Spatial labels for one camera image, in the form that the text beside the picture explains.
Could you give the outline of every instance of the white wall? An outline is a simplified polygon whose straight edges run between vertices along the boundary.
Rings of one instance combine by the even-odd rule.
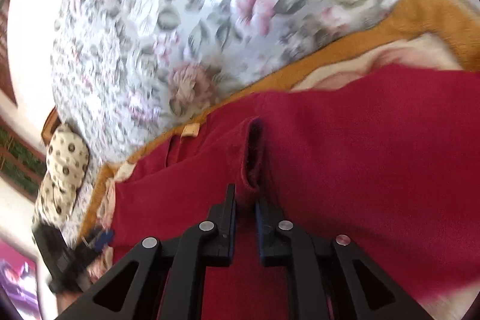
[[[0,115],[42,152],[40,133],[55,106],[50,54],[60,4],[61,0],[10,0],[8,14],[8,57],[18,107],[0,94]]]
[[[37,261],[38,294],[43,320],[58,316],[57,300],[50,292],[47,281],[50,273],[32,241],[32,216],[34,205],[0,178],[0,232]]]

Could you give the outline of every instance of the floral blanket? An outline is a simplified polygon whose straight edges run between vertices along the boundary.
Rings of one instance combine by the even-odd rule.
[[[51,64],[61,120],[97,169],[333,40],[383,19],[397,0],[62,0]]]

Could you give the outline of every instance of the red fabric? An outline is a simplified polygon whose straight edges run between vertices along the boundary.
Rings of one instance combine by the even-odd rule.
[[[260,267],[247,212],[261,183],[294,223],[348,234],[415,299],[463,286],[480,277],[479,102],[477,74],[388,65],[337,91],[228,104],[117,185],[114,257],[180,235],[233,182],[246,211],[234,263],[207,272],[202,317],[286,319],[283,271]]]

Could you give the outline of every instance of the metal pin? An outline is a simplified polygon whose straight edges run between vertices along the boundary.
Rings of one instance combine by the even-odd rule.
[[[157,245],[158,241],[155,238],[145,238],[142,241],[142,246],[145,248],[153,248]]]
[[[278,228],[280,228],[282,231],[289,231],[293,228],[293,223],[292,221],[283,220],[278,223]]]
[[[204,221],[198,226],[202,231],[211,231],[214,228],[215,224],[211,221]]]
[[[340,246],[348,246],[351,242],[350,238],[347,235],[338,235],[335,239],[335,241],[340,245]]]

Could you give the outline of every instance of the polka dot fabric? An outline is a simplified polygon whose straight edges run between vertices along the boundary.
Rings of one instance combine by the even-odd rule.
[[[62,124],[53,134],[46,161],[46,168],[59,190],[63,194],[75,193],[85,176],[88,148],[79,135],[73,133],[67,124]]]
[[[71,214],[75,198],[75,191],[65,191],[59,188],[47,173],[40,185],[35,202],[35,213],[43,222],[61,227]]]

